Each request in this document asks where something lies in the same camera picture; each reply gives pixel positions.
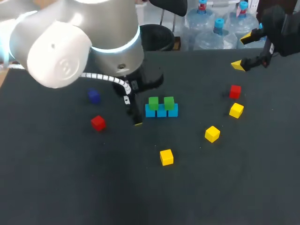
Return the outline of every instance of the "cable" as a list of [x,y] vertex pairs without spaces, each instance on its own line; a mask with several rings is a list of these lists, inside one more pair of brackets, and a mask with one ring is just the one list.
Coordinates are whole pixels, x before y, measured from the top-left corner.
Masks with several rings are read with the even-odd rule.
[[80,77],[114,82],[114,83],[117,83],[119,85],[122,85],[124,87],[125,92],[126,92],[127,95],[129,95],[130,92],[131,92],[131,87],[128,85],[128,83],[126,83],[125,81],[123,81],[119,78],[116,78],[114,76],[108,76],[108,75],[103,75],[103,74],[82,73],[80,75]]
[[[8,66],[8,68],[9,69],[25,69],[21,64],[10,64]],[[80,75],[80,77],[114,82],[114,83],[117,83],[117,84],[123,86],[127,95],[129,95],[131,93],[131,87],[128,85],[128,83],[126,83],[125,81],[123,81],[117,77],[114,77],[114,76],[108,76],[108,75],[103,75],[103,74],[82,73]]]

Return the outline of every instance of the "stacked cubes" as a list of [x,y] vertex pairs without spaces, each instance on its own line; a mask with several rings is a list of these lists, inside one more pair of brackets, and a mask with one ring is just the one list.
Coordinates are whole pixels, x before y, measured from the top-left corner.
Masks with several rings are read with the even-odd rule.
[[164,104],[160,104],[158,97],[150,97],[145,106],[146,117],[178,117],[178,104],[174,97],[165,97]]

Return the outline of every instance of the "black table surface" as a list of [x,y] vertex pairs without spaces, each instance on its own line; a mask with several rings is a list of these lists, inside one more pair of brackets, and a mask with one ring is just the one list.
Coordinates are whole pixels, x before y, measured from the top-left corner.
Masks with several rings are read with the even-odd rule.
[[[148,53],[165,82],[139,95],[140,107],[174,96],[180,114],[139,127],[109,83],[52,90],[10,70],[0,89],[0,224],[299,224],[299,56],[248,73],[230,65],[258,53]],[[242,86],[238,120],[228,115],[232,84]],[[89,103],[88,88],[101,104]],[[90,124],[97,115],[101,133]],[[213,125],[221,136],[210,143]],[[173,165],[161,165],[166,149]]]

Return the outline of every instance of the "water bottle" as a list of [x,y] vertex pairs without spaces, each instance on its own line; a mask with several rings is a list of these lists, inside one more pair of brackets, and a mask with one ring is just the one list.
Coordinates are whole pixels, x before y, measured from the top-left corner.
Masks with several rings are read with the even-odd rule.
[[254,41],[249,44],[243,45],[241,41],[238,41],[238,49],[242,48],[263,48],[266,43],[267,37],[262,37],[259,41]]
[[237,16],[236,12],[229,14],[228,23],[225,26],[229,32],[234,33],[238,39],[241,39],[251,30],[258,28],[258,20],[247,13],[248,2],[240,2],[240,14]]
[[195,37],[204,30],[212,29],[215,14],[206,8],[207,0],[199,0],[198,8],[192,9],[185,17],[182,29],[181,48],[191,51]]
[[196,37],[194,50],[235,49],[238,42],[237,37],[224,30],[223,26],[224,19],[216,19],[213,30],[202,32]]

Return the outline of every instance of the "blue bottle cap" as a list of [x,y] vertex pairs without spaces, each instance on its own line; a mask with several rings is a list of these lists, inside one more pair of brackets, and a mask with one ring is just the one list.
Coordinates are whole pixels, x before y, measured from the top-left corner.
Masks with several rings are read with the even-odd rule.
[[241,10],[247,9],[247,8],[248,8],[248,2],[246,2],[246,1],[241,1],[241,2],[240,2],[240,8],[241,8]]
[[217,18],[215,20],[215,28],[223,28],[223,26],[224,26],[224,19]]

